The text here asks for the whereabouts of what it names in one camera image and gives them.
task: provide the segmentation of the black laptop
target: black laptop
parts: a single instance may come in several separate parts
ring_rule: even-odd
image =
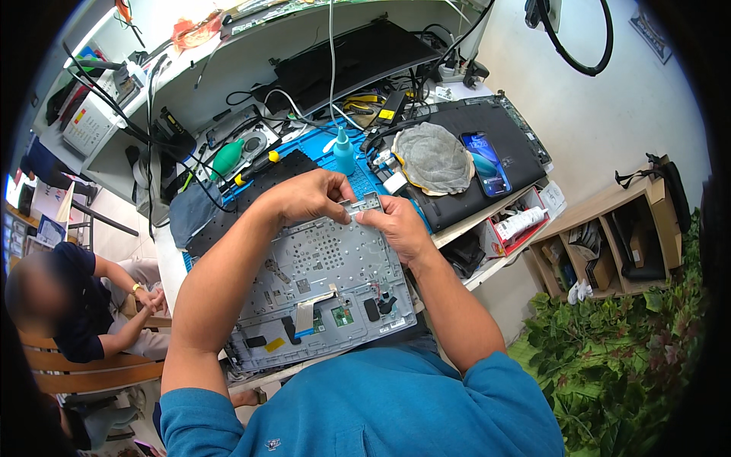
[[[419,107],[416,116],[431,109],[429,122],[443,126],[459,138],[468,132],[484,132],[502,163],[511,190],[488,197],[474,177],[465,192],[429,197],[416,187],[410,192],[419,203],[433,232],[438,232],[487,208],[546,175],[551,161],[543,144],[504,95],[475,97],[457,102]]]

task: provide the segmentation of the person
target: person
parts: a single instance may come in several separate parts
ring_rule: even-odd
[[[63,190],[68,190],[73,181],[66,175],[79,176],[84,181],[90,181],[84,175],[74,173],[66,164],[58,160],[35,136],[31,139],[31,145],[26,154],[20,158],[20,171],[25,173],[31,180],[38,176],[38,179],[49,186]],[[99,193],[99,189],[76,181],[74,193],[85,195],[92,202]]]
[[[156,259],[114,263],[65,241],[15,265],[5,303],[18,328],[53,338],[69,361],[87,363],[123,351],[161,360],[170,335],[143,326],[156,311],[167,313],[167,302],[162,289],[140,286],[159,281]],[[142,307],[128,319],[122,306],[130,294]]]
[[[142,411],[145,409],[145,394],[142,391],[134,398],[130,396],[130,403],[135,403],[133,405],[123,408],[110,405],[90,412],[61,406],[56,397],[47,393],[44,395],[51,413],[78,450],[99,450],[112,429],[120,430],[136,420],[144,420]]]
[[[345,175],[315,170],[269,189],[181,285],[162,374],[163,443],[174,456],[561,456],[561,430],[538,384],[507,357],[488,310],[440,255],[412,204],[381,196],[381,230],[416,278],[455,370],[406,344],[352,350],[296,374],[236,419],[217,355],[249,294],[268,242],[297,221],[348,224]]]

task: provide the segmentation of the navy shirt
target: navy shirt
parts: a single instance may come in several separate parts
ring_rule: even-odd
[[[58,333],[53,340],[69,361],[86,363],[103,359],[104,349],[97,335],[107,333],[112,325],[111,293],[93,276],[94,253],[63,242],[56,245],[53,254],[51,268],[67,288],[71,306],[58,324]]]
[[[183,388],[160,398],[170,456],[562,456],[536,381],[502,352],[464,378],[407,346],[349,352],[309,366],[246,427],[229,399]]]
[[[20,171],[28,175],[31,171],[38,179],[47,183],[51,181],[50,173],[58,162],[56,156],[43,146],[38,137],[33,139],[26,155],[20,159]]]

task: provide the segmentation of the shirt logo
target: shirt logo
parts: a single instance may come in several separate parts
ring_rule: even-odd
[[[276,447],[279,446],[281,443],[279,442],[279,438],[277,439],[269,439],[267,441],[267,448],[269,450],[276,450]]]

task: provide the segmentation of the screwdriver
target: screwdriver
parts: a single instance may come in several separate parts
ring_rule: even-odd
[[[243,186],[247,181],[251,180],[256,173],[268,170],[277,162],[279,162],[279,154],[277,151],[269,151],[268,154],[263,154],[254,160],[254,163],[252,163],[250,167],[246,168],[243,173],[237,174],[236,177],[233,178],[233,181],[238,186]]]

